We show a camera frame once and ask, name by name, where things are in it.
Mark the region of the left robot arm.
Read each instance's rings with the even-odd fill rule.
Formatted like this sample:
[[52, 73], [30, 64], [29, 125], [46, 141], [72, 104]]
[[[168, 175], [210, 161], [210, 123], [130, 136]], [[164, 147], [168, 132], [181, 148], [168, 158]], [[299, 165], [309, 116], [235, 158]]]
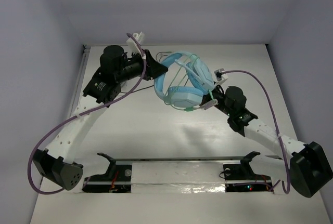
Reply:
[[127, 53], [121, 46], [107, 46], [100, 56], [100, 66], [83, 90], [74, 114], [49, 131], [33, 148], [28, 161], [28, 181], [39, 194], [32, 180], [32, 166], [60, 190], [72, 190], [81, 180], [83, 165], [75, 155], [97, 119], [113, 104], [129, 96], [141, 81], [153, 80], [168, 68], [156, 61], [150, 51]]

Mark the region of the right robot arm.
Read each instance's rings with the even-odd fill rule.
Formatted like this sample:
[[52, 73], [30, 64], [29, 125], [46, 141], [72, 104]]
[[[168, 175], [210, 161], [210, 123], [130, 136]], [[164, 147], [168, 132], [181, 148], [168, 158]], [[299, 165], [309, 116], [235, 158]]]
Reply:
[[280, 133], [262, 122], [246, 107], [246, 97], [239, 87], [212, 91], [216, 108], [228, 116], [229, 127], [243, 137], [269, 149], [271, 158], [252, 151], [241, 159], [240, 172], [247, 179], [267, 175], [283, 183], [283, 189], [294, 188], [300, 195], [311, 198], [332, 180], [332, 169], [323, 148], [316, 142], [306, 144]]

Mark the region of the light blue headphones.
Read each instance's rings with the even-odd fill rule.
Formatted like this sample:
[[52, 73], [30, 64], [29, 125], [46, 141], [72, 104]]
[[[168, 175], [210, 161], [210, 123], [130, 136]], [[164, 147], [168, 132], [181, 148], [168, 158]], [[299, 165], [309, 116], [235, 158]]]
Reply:
[[167, 89], [164, 88], [165, 74], [154, 79], [155, 93], [164, 104], [186, 112], [217, 105], [212, 94], [215, 88], [212, 73], [197, 55], [187, 51], [176, 52], [161, 64], [168, 68], [174, 64], [179, 66]]

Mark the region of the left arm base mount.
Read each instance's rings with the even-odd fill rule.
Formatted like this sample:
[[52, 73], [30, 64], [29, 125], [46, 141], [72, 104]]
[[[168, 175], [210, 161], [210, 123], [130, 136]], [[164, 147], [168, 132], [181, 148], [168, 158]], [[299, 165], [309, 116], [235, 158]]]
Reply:
[[104, 153], [97, 155], [109, 162], [104, 174], [86, 177], [82, 191], [85, 193], [131, 193], [132, 164], [117, 164], [117, 161]]

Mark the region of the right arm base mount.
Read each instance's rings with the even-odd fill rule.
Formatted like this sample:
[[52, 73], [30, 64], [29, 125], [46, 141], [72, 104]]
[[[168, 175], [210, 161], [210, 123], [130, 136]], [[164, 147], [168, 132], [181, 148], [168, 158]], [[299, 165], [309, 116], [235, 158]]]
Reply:
[[226, 192], [271, 192], [275, 185], [268, 175], [255, 174], [250, 162], [257, 158], [260, 152], [252, 151], [244, 156], [239, 164], [223, 165], [219, 177], [227, 181]]

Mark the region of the foil covered panel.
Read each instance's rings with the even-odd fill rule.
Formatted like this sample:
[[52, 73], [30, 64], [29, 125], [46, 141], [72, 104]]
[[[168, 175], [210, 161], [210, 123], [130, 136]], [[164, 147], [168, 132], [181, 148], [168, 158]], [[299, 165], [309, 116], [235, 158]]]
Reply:
[[131, 192], [138, 194], [224, 193], [219, 162], [137, 162], [132, 165]]

